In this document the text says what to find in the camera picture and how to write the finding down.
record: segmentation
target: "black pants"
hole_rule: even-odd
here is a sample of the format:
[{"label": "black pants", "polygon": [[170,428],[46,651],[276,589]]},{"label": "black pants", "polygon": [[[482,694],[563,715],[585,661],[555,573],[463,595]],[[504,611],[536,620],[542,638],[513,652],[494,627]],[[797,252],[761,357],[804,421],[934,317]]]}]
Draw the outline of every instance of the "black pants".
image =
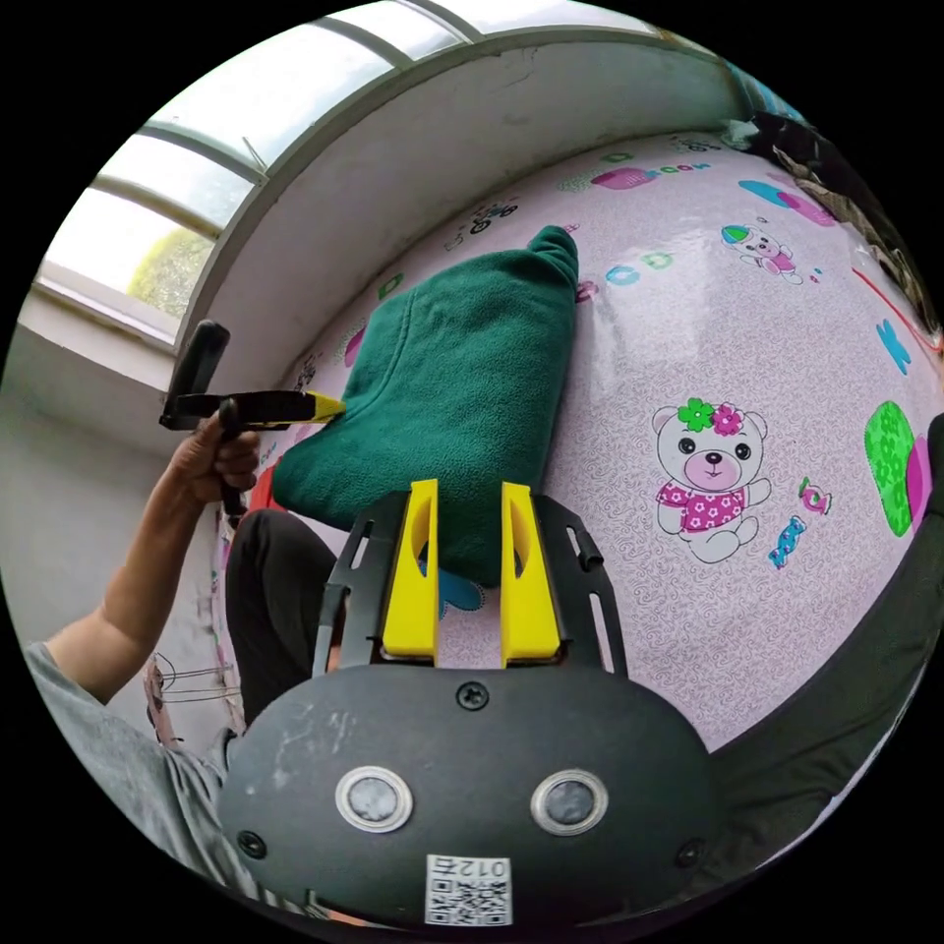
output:
[{"label": "black pants", "polygon": [[226,622],[247,727],[312,676],[315,636],[334,554],[286,511],[247,515],[226,567]]}]

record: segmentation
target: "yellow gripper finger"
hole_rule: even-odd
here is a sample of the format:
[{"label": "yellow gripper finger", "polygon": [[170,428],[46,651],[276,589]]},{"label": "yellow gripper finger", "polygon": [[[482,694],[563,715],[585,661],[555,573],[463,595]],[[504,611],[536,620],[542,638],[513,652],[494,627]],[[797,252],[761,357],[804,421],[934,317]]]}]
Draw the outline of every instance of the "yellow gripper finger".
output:
[{"label": "yellow gripper finger", "polygon": [[[436,664],[440,628],[439,482],[414,482],[403,515],[400,544],[383,625],[383,649],[394,659]],[[426,547],[426,573],[420,555]]]},{"label": "yellow gripper finger", "polygon": [[501,485],[501,667],[548,662],[561,648],[531,490]]},{"label": "yellow gripper finger", "polygon": [[323,393],[315,393],[313,390],[306,390],[305,392],[315,398],[316,409],[315,416],[312,417],[310,421],[312,423],[324,423],[331,419],[331,417],[337,416],[347,409],[342,400],[335,400],[331,396],[325,396]]}]

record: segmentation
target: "gray sleeve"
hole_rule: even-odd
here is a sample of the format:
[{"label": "gray sleeve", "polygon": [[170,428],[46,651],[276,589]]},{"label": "gray sleeve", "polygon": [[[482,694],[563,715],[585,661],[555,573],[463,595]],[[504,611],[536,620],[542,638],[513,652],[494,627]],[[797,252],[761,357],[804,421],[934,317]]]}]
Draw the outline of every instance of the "gray sleeve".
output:
[{"label": "gray sleeve", "polygon": [[148,839],[205,878],[257,901],[297,911],[253,880],[220,830],[216,799],[226,774],[231,734],[221,733],[206,758],[168,750],[63,676],[41,643],[29,646],[24,655],[66,742]]}]

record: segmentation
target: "window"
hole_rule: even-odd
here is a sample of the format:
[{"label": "window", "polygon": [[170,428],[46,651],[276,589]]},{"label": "window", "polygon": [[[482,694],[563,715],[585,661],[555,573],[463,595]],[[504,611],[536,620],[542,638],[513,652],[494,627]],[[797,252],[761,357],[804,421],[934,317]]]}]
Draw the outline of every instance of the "window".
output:
[{"label": "window", "polygon": [[176,204],[225,226],[253,185],[190,150],[134,136],[102,174],[147,187]]},{"label": "window", "polygon": [[157,213],[86,190],[46,258],[181,319],[212,248]]},{"label": "window", "polygon": [[266,165],[347,95],[391,66],[344,36],[305,25],[234,56],[154,118],[176,122]]},{"label": "window", "polygon": [[461,40],[451,32],[408,7],[393,0],[367,3],[350,10],[332,13],[333,20],[369,30],[390,45],[396,46],[412,59],[422,59],[431,53],[448,49]]},{"label": "window", "polygon": [[442,6],[482,32],[526,27],[616,27],[656,35],[648,24],[589,3],[569,0],[439,0]]}]

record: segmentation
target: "teddy bear print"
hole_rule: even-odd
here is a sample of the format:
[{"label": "teddy bear print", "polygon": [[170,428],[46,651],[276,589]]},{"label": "teddy bear print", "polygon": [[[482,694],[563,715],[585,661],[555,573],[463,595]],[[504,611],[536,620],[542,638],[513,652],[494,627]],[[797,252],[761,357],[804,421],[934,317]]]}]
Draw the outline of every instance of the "teddy bear print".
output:
[{"label": "teddy bear print", "polygon": [[727,246],[740,253],[742,262],[762,268],[771,275],[780,275],[791,285],[802,285],[803,279],[797,273],[790,247],[753,226],[725,226],[721,235]]},{"label": "teddy bear print", "polygon": [[731,403],[692,398],[657,410],[652,426],[669,475],[656,497],[659,526],[703,563],[726,561],[757,534],[757,518],[744,512],[770,496],[759,478],[767,424]]}]

